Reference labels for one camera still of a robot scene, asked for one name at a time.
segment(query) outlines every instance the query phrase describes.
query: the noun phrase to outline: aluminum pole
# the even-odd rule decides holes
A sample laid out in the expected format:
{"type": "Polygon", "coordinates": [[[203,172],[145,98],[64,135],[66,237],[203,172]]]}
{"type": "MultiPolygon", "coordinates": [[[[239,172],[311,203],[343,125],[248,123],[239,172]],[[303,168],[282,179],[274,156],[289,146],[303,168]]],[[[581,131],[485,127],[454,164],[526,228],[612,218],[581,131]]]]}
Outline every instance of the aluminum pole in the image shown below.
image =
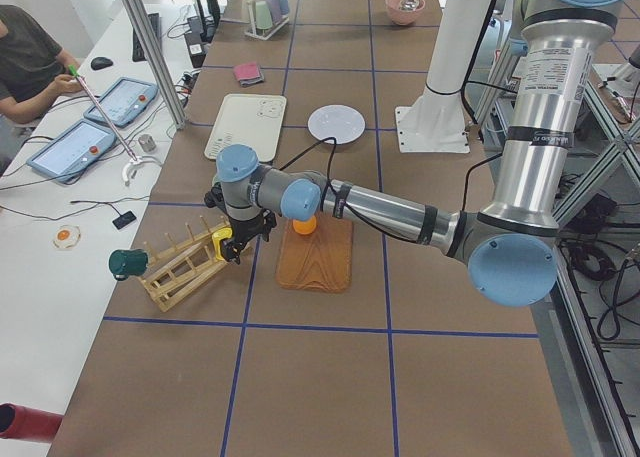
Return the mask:
{"type": "Polygon", "coordinates": [[[151,71],[156,78],[156,83],[171,113],[176,129],[180,130],[184,128],[186,116],[176,94],[167,64],[162,57],[160,44],[149,23],[144,3],[142,0],[122,0],[122,4],[127,10],[133,30],[140,40],[144,55],[151,66],[151,71]]]}

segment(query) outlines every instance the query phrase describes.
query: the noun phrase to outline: white table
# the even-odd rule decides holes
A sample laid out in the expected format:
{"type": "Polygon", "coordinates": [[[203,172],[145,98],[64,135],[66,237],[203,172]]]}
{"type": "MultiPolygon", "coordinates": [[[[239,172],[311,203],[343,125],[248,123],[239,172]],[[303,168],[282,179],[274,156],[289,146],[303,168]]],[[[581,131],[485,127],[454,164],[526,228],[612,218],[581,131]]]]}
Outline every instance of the white table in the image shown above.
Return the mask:
{"type": "MultiPolygon", "coordinates": [[[[148,12],[160,12],[163,33],[180,17],[184,19],[185,10],[167,5],[147,6],[148,12]]],[[[184,40],[168,39],[165,35],[162,49],[172,79],[178,82],[183,72],[192,70],[184,40]]],[[[154,82],[149,65],[132,62],[131,51],[131,24],[126,12],[121,11],[80,67],[80,74],[96,94],[104,92],[121,76],[154,82]],[[92,71],[89,63],[96,56],[109,57],[114,65],[92,71]]],[[[33,135],[59,135],[82,118],[89,105],[88,99],[81,99],[59,106],[43,118],[33,135]]],[[[162,105],[164,101],[158,94],[150,108],[123,130],[123,136],[162,105]]],[[[165,108],[158,111],[144,131],[157,144],[150,155],[161,161],[171,145],[169,136],[175,132],[172,123],[165,108]]],[[[44,141],[28,142],[6,174],[18,169],[42,145],[44,141]]],[[[137,143],[134,150],[144,154],[137,143]]],[[[128,160],[127,154],[122,153],[99,162],[72,186],[43,182],[0,190],[0,204],[29,214],[57,217],[90,205],[72,205],[71,200],[115,201],[148,196],[160,167],[155,164],[139,167],[126,187],[121,174],[128,160]]],[[[43,179],[24,166],[13,175],[0,178],[0,188],[43,179]]],[[[64,414],[116,283],[109,273],[109,255],[115,249],[130,248],[147,202],[115,205],[121,213],[133,211],[138,220],[117,230],[112,224],[117,214],[109,206],[57,222],[0,210],[1,402],[64,414]],[[70,250],[59,250],[53,245],[62,225],[77,226],[81,231],[78,244],[70,250]]],[[[48,448],[47,444],[0,441],[0,455],[44,456],[48,448]]]]}

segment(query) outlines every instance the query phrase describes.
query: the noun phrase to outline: spoon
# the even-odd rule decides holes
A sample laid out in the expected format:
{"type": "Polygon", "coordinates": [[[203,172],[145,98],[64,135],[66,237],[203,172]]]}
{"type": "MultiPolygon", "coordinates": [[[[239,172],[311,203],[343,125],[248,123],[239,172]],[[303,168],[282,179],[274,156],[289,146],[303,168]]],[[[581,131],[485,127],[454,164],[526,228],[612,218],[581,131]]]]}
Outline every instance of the spoon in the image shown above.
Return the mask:
{"type": "Polygon", "coordinates": [[[413,12],[420,5],[420,0],[402,0],[398,8],[406,12],[413,12]]]}

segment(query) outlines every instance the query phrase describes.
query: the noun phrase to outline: green cup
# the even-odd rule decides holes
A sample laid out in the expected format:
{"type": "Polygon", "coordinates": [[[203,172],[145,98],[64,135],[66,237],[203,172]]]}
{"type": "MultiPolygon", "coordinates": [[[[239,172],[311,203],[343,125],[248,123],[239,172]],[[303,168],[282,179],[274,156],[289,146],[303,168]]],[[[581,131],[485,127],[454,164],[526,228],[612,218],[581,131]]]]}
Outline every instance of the green cup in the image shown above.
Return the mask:
{"type": "Polygon", "coordinates": [[[109,257],[109,270],[116,280],[126,280],[130,275],[142,275],[147,270],[149,256],[142,249],[114,250],[109,257]]]}

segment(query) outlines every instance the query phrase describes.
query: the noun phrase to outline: person's hand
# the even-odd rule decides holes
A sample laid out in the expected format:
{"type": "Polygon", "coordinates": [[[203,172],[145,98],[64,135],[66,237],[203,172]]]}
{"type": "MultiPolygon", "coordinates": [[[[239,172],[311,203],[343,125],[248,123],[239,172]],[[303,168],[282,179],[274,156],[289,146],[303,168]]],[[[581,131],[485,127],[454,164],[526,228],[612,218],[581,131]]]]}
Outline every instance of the person's hand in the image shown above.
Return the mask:
{"type": "Polygon", "coordinates": [[[82,86],[75,80],[75,77],[68,74],[57,75],[50,85],[57,95],[72,94],[82,90],[82,86]]]}

